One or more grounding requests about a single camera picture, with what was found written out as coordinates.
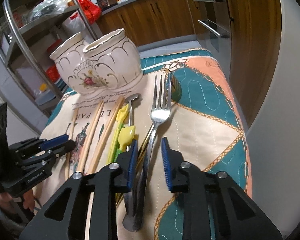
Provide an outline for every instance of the metal pole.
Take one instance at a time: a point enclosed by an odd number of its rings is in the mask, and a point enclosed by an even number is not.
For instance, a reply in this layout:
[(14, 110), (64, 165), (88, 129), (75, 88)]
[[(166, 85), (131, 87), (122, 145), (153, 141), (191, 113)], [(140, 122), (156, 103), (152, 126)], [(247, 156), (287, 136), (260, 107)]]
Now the metal pole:
[(48, 88), (55, 94), (55, 96), (57, 98), (61, 99), (63, 96), (62, 92), (59, 90), (59, 88), (54, 83), (52, 83), (50, 81), (50, 79), (46, 75), (45, 71), (42, 69), (40, 64), (37, 62), (37, 60), (33, 56), (32, 52), (30, 51), (29, 47), (27, 46), (25, 40), (23, 39), (21, 33), (19, 32), (19, 28), (12, 17), (9, 0), (4, 0), (3, 11), (4, 11), (4, 15), (7, 19), (8, 25), (10, 27), (10, 30), (12, 31), (13, 36), (16, 39), (16, 42), (17, 42), (21, 52), (23, 53), (23, 55), (25, 55), (29, 64), (38, 72), (40, 77), (47, 84)]
[(78, 11), (79, 11), (79, 14), (80, 14), (84, 24), (86, 25), (86, 27), (87, 27), (89, 33), (91, 34), (92, 38), (96, 41), (98, 39), (98, 37), (97, 37), (96, 33), (94, 32), (94, 30), (92, 29), (86, 15), (84, 14), (84, 11), (82, 10), (81, 5), (79, 4), (78, 0), (72, 0), (72, 1), (73, 1), (74, 5), (78, 5), (78, 7), (79, 7)]

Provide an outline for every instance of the screw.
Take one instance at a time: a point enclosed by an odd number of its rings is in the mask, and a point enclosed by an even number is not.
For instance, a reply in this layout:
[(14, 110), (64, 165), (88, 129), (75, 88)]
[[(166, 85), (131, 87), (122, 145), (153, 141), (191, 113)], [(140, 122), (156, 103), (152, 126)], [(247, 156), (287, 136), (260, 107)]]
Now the screw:
[(190, 166), (191, 166), (191, 164), (189, 162), (182, 162), (180, 164), (180, 167), (184, 168), (184, 169), (190, 168)]
[(72, 174), (72, 178), (74, 179), (80, 179), (81, 177), (82, 177), (81, 172), (75, 172), (74, 174)]
[(225, 171), (219, 171), (218, 172), (218, 177), (220, 179), (225, 179), (228, 176), (228, 174)]
[(118, 163), (110, 163), (109, 164), (109, 168), (111, 169), (111, 170), (116, 170), (117, 168), (119, 168), (119, 164)]

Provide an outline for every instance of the metal fork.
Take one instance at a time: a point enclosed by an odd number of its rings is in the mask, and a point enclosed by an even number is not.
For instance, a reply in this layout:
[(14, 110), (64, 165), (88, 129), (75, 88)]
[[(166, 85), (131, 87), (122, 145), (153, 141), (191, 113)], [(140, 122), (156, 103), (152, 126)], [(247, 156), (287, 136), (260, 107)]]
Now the metal fork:
[(157, 75), (155, 76), (154, 81), (154, 95), (153, 95), (153, 103), (151, 109), (151, 121), (153, 123), (153, 130), (150, 134), (147, 151), (145, 154), (145, 158), (143, 160), (142, 170), (140, 179), (137, 185), (137, 201), (136, 201), (136, 210), (134, 214), (126, 214), (123, 219), (123, 226), (131, 231), (136, 232), (140, 230), (143, 221), (143, 210), (145, 203), (145, 193), (146, 193), (146, 184), (147, 177), (149, 171), (150, 158), (153, 148), (153, 143), (155, 139), (155, 135), (157, 132), (157, 128), (163, 124), (170, 116), (171, 109), (171, 82), (170, 74), (167, 78), (164, 79), (163, 85), (163, 96), (162, 96), (162, 76), (160, 78), (160, 87), (159, 87), (159, 96), (157, 102)]

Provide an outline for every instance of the tablecloth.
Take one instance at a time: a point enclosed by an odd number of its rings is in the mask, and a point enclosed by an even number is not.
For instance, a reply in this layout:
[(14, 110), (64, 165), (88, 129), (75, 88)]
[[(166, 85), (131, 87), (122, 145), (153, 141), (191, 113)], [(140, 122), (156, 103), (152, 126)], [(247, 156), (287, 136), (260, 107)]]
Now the tablecloth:
[[(101, 98), (105, 106), (97, 125), (85, 170), (87, 170), (103, 126), (110, 115), (116, 99), (133, 93), (141, 94), (135, 104), (134, 120), (138, 145), (140, 146), (151, 126), (150, 109), (153, 100), (155, 75), (173, 72), (181, 85), (182, 96), (173, 103), (169, 120), (158, 129), (152, 153), (149, 184), (146, 191), (144, 225), (139, 232), (124, 229), (124, 203), (117, 207), (118, 238), (181, 240), (183, 210), (179, 204), (182, 195), (174, 195), (167, 189), (163, 172), (160, 139), (167, 136), (170, 147), (183, 154), (186, 161), (203, 171), (216, 173), (226, 171), (251, 196), (252, 179), (249, 152), (237, 107), (231, 89), (218, 62), (205, 49), (190, 49), (180, 53), (141, 60), (144, 71), (142, 80), (129, 90), (116, 93), (104, 91), (97, 98), (86, 100), (75, 91), (68, 90), (49, 118), (41, 138), (53, 138), (69, 133), (75, 108), (79, 108), (74, 127), (76, 149), (72, 152), (70, 171), (78, 164), (86, 131), (91, 123), (94, 109)], [(106, 165), (107, 153), (114, 129), (106, 143), (97, 171)], [(35, 190), (41, 203), (45, 203), (64, 183), (65, 156), (53, 168), (53, 174)]]

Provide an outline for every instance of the chopstick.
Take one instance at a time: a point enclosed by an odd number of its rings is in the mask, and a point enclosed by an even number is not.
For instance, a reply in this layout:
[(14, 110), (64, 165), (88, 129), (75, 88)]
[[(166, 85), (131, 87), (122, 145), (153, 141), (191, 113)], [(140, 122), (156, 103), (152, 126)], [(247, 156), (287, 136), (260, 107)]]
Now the chopstick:
[[(72, 116), (72, 119), (71, 119), (71, 126), (70, 126), (70, 133), (69, 133), (69, 140), (72, 140), (73, 139), (73, 132), (74, 132), (74, 124), (75, 124), (75, 120), (77, 118), (77, 115), (78, 115), (78, 111), (79, 111), (79, 108), (76, 108), (73, 112), (73, 116)], [(70, 164), (70, 152), (68, 152), (66, 154), (66, 161), (65, 161), (65, 165), (66, 165), (66, 168), (65, 168), (65, 180), (69, 179), (69, 164)]]
[(124, 101), (124, 97), (119, 96), (116, 103), (114, 104), (114, 107), (111, 110), (111, 115), (110, 115), (110, 117), (109, 117), (109, 119), (108, 119), (108, 121), (105, 125), (105, 129), (104, 129), (104, 131), (101, 135), (101, 138), (100, 138), (100, 140), (97, 144), (97, 147), (94, 151), (94, 154), (93, 154), (93, 157), (92, 157), (92, 160), (91, 160), (91, 164), (88, 168), (87, 174), (91, 174), (91, 173), (94, 173), (96, 171), (96, 168), (98, 166), (102, 151), (105, 147), (106, 141), (109, 137), (109, 134), (110, 134), (111, 129), (113, 127), (114, 121), (117, 117), (118, 111), (119, 111), (123, 101)]
[(77, 170), (76, 170), (78, 172), (83, 172), (83, 170), (84, 170), (84, 166), (86, 164), (88, 152), (89, 152), (89, 149), (90, 149), (90, 144), (91, 144), (94, 132), (96, 130), (96, 127), (98, 125), (99, 118), (100, 118), (100, 115), (101, 115), (104, 104), (105, 104), (104, 101), (101, 100), (99, 102), (99, 104), (97, 105), (96, 112), (93, 116), (92, 124), (90, 125), (88, 136), (87, 136), (86, 140), (84, 141), (82, 155), (80, 156), (78, 167), (77, 167)]

